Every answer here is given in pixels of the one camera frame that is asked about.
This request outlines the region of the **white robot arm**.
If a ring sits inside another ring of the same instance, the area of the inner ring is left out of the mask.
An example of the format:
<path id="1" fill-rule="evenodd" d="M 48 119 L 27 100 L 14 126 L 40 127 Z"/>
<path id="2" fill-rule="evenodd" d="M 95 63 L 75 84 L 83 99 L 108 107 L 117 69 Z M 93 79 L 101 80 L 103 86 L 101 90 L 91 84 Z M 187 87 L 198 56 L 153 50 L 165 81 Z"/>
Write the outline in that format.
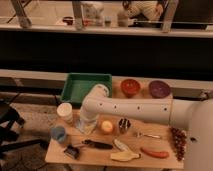
<path id="1" fill-rule="evenodd" d="M 90 134 L 99 114 L 118 115 L 187 130 L 184 171 L 213 171 L 213 99 L 109 98 L 109 89 L 96 84 L 80 108 L 79 128 Z"/>

